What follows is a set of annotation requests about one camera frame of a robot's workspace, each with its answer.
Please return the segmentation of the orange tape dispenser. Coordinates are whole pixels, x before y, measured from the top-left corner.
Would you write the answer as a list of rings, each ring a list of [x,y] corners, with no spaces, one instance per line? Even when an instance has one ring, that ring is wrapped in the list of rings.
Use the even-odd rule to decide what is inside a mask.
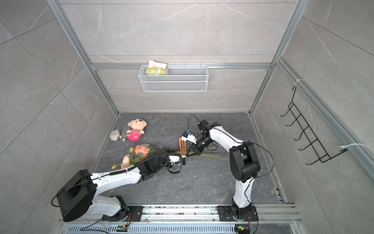
[[[180,137],[179,138],[179,152],[182,156],[186,156],[187,154],[187,144],[186,142]]]

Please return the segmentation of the artificial pink flower bouquet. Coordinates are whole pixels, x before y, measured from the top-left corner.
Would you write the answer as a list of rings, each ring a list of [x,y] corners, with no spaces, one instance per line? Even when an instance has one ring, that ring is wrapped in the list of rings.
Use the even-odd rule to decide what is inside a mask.
[[[155,148],[152,148],[149,144],[137,145],[135,148],[131,147],[129,149],[129,153],[124,156],[122,162],[113,164],[111,169],[112,170],[119,170],[119,169],[125,169],[125,168],[128,168],[128,167],[134,166],[134,165],[144,161],[145,159],[151,157],[152,155],[154,155],[154,153],[156,153],[156,151],[161,153],[161,150],[166,150],[166,149],[162,148],[161,146],[159,148],[155,149]],[[176,153],[176,154],[181,155],[179,150],[177,150],[175,152],[173,151],[172,153]],[[220,159],[220,160],[224,159],[223,156],[205,154],[205,153],[202,153],[199,156],[209,157],[209,158],[214,158],[214,159]]]

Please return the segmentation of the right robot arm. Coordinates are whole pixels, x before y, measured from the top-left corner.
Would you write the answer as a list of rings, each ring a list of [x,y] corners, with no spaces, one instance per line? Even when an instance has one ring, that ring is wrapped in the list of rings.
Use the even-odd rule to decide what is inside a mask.
[[[216,122],[210,124],[203,120],[198,122],[198,128],[202,134],[199,139],[189,130],[182,134],[182,140],[192,143],[186,156],[202,154],[214,141],[229,153],[230,170],[236,179],[231,212],[235,219],[244,219],[254,209],[251,192],[253,182],[261,170],[254,143],[234,137]]]

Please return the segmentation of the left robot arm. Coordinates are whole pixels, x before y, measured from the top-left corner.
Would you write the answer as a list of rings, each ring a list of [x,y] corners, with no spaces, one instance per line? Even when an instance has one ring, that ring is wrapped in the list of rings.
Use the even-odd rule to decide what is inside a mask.
[[[130,211],[121,196],[105,197],[102,193],[128,184],[137,184],[152,178],[158,171],[174,165],[183,165],[186,160],[180,154],[167,149],[156,150],[142,161],[125,169],[104,173],[78,171],[56,194],[57,206],[62,219],[71,222],[88,215],[100,215],[104,221],[123,221]]]

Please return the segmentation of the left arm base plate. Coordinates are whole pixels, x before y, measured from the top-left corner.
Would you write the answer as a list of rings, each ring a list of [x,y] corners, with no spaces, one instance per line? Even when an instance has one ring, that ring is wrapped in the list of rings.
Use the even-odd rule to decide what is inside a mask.
[[[127,208],[121,209],[114,216],[104,215],[102,221],[128,221],[131,218],[131,222],[139,222],[143,213],[143,206],[128,206]]]

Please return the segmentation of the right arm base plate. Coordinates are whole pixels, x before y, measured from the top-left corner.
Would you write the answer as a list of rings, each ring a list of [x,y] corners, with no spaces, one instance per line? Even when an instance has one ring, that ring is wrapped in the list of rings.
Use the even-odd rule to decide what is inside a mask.
[[[217,207],[220,221],[258,221],[256,207],[251,203],[244,208],[238,208],[235,204],[230,206],[220,205]]]

